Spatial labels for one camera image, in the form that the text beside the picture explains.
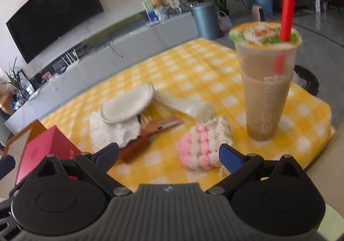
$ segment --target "drink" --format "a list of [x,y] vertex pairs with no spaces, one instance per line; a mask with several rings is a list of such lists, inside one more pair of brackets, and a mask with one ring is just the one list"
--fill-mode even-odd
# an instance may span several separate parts
[[297,47],[302,40],[292,30],[291,41],[278,38],[278,23],[248,23],[230,32],[243,81],[248,135],[271,139],[288,96]]

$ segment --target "yellow checkered tablecloth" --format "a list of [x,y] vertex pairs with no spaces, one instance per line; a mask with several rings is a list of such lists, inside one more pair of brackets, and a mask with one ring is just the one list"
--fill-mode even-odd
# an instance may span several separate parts
[[[42,123],[58,128],[82,151],[92,151],[89,117],[106,100],[145,83],[176,97],[205,100],[217,115],[225,115],[233,131],[234,147],[243,154],[257,153],[267,160],[293,155],[306,167],[334,133],[328,104],[292,83],[275,137],[252,140],[246,132],[245,101],[234,50],[203,38],[184,43],[109,78],[46,117]],[[209,171],[184,169],[177,157],[177,143],[195,124],[176,112],[184,124],[157,133],[150,148],[129,165],[120,160],[108,174],[136,190],[140,183],[199,182],[207,189],[220,180],[218,168]]]

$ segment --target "handbag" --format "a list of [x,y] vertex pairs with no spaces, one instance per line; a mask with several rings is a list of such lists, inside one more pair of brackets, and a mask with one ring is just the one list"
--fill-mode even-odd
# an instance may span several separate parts
[[217,15],[218,24],[220,25],[221,31],[227,32],[231,28],[233,28],[233,24],[231,20],[229,19],[229,17],[226,15],[226,13],[224,13],[223,11],[218,11],[216,15]]

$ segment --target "trash can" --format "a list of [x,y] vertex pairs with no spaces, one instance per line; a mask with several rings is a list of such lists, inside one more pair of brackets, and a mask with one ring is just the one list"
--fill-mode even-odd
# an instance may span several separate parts
[[200,37],[214,40],[221,34],[218,24],[215,5],[212,2],[204,2],[192,7],[192,15],[196,20],[196,25]]

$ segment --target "television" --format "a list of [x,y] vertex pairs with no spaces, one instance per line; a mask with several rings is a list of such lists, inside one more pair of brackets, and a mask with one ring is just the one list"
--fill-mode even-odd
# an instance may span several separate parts
[[29,0],[7,27],[28,63],[66,32],[102,11],[99,0]]

